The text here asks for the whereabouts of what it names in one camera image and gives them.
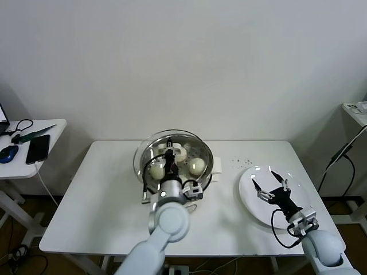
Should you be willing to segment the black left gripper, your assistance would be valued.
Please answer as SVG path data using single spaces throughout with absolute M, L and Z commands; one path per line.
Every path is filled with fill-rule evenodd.
M 165 151 L 163 180 L 179 180 L 178 166 L 175 163 L 174 147 L 171 139 L 167 139 Z

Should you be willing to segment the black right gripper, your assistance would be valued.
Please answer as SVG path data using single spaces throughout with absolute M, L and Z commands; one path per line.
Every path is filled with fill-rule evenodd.
M 278 173 L 271 171 L 271 174 L 282 185 L 271 192 L 267 192 L 261 189 L 258 183 L 253 179 L 253 185 L 257 192 L 257 197 L 263 201 L 270 201 L 271 205 L 277 205 L 283 212 L 286 220 L 289 220 L 297 212 L 301 211 L 301 207 L 297 206 L 290 198 L 291 190 L 289 190 L 288 180 L 284 179 Z

